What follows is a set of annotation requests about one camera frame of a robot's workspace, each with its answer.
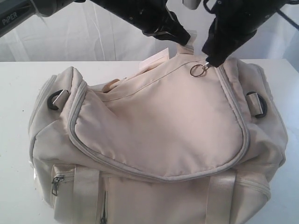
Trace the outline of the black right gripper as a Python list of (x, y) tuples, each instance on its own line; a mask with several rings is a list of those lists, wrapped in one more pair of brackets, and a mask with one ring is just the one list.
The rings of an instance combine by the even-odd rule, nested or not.
[(277, 0), (217, 0), (209, 9), (215, 19), (202, 47), (206, 61), (217, 67), (222, 65), (256, 34), (277, 8)]

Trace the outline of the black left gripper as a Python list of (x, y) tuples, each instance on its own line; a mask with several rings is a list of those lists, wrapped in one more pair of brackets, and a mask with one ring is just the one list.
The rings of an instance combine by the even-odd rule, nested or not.
[(165, 0), (94, 0), (93, 3), (140, 29), (145, 36), (187, 44), (190, 34)]

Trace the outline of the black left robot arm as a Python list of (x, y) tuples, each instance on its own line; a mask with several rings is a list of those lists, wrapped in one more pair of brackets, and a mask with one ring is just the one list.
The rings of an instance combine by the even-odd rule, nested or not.
[[(71, 0), (2, 0), (0, 35), (4, 36), (29, 17), (50, 17)], [(165, 0), (95, 0), (94, 3), (140, 29), (145, 36), (186, 45), (190, 34), (169, 11)]]

